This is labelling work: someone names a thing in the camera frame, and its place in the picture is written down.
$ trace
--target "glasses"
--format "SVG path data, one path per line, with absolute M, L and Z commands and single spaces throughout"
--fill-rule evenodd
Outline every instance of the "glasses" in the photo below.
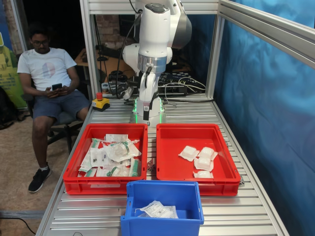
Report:
M 35 41 L 33 41 L 33 44 L 34 44 L 36 47 L 39 47 L 41 44 L 42 44 L 43 46 L 47 46 L 48 43 L 49 43 L 48 40 L 44 40 L 44 41 L 37 41 L 37 40 L 35 40 Z

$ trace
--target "young man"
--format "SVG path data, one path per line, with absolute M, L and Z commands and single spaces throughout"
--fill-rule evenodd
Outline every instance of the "young man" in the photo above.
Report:
M 84 120 L 90 105 L 90 101 L 76 90 L 80 83 L 74 68 L 76 63 L 65 50 L 49 47 L 47 32 L 42 24 L 30 25 L 30 43 L 34 49 L 22 53 L 18 63 L 24 93 L 35 97 L 32 143 L 40 168 L 29 185 L 31 193 L 40 190 L 52 172 L 46 162 L 50 127 L 58 121 L 62 111 Z M 52 90 L 55 84 L 62 84 L 62 88 Z

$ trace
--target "black sneaker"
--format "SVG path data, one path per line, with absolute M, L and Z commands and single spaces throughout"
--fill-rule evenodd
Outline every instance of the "black sneaker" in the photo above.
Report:
M 30 193 L 38 192 L 42 188 L 45 179 L 47 179 L 51 175 L 51 173 L 52 173 L 52 170 L 49 168 L 49 166 L 48 166 L 48 169 L 45 171 L 38 169 L 38 171 L 33 177 L 33 181 L 29 185 L 29 192 Z

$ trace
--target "backpack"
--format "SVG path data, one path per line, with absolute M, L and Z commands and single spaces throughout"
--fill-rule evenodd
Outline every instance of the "backpack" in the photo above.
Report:
M 14 120 L 23 121 L 25 117 L 19 118 L 19 111 L 10 100 L 8 94 L 0 87 L 0 130 L 13 125 Z

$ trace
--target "smartphone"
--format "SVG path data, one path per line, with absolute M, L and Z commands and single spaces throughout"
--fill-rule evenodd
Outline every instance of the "smartphone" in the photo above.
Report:
M 52 88 L 53 91 L 56 90 L 56 89 L 61 89 L 62 87 L 63 87 L 62 84 L 55 84 L 55 85 L 52 85 L 52 86 L 51 86 L 51 88 Z

